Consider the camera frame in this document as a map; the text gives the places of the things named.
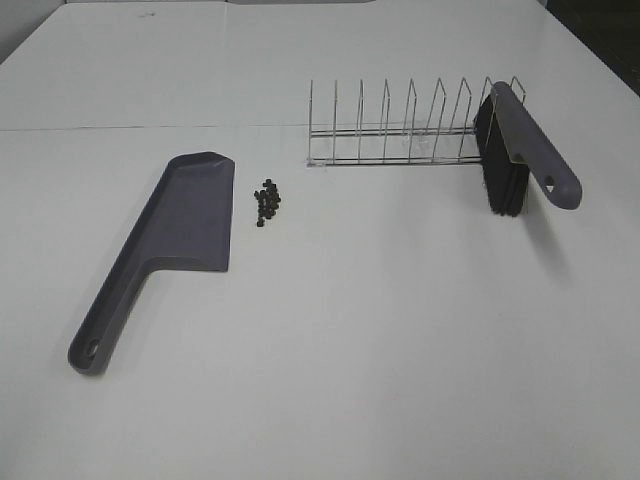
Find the grey hand brush black bristles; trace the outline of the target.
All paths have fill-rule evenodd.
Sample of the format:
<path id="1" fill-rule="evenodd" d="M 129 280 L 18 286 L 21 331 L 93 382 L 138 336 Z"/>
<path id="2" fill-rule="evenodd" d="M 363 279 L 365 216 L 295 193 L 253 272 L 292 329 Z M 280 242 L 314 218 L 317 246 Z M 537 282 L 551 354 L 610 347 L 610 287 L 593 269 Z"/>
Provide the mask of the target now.
<path id="1" fill-rule="evenodd" d="M 530 177 L 554 206 L 579 207 L 578 177 L 508 83 L 492 84 L 475 117 L 474 134 L 493 213 L 518 216 Z"/>

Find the grey plastic dustpan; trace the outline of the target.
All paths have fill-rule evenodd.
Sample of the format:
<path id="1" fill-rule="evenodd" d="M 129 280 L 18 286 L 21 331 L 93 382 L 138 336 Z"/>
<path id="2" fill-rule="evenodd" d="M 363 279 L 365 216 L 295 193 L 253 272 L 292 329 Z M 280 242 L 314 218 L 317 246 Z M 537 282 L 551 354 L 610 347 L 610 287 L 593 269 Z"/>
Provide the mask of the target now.
<path id="1" fill-rule="evenodd" d="M 214 152 L 169 161 L 68 349 L 78 373 L 102 374 L 147 277 L 229 268 L 235 163 Z"/>

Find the pile of coffee beans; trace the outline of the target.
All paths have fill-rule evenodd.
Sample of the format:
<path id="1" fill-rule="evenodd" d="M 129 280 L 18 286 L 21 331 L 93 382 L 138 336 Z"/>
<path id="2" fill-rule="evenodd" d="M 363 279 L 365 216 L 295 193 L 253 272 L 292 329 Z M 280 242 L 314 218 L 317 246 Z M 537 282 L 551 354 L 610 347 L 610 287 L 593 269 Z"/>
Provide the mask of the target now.
<path id="1" fill-rule="evenodd" d="M 271 178 L 266 178 L 262 188 L 255 190 L 253 196 L 257 202 L 256 227 L 262 228 L 276 216 L 280 208 L 281 196 L 277 184 Z"/>

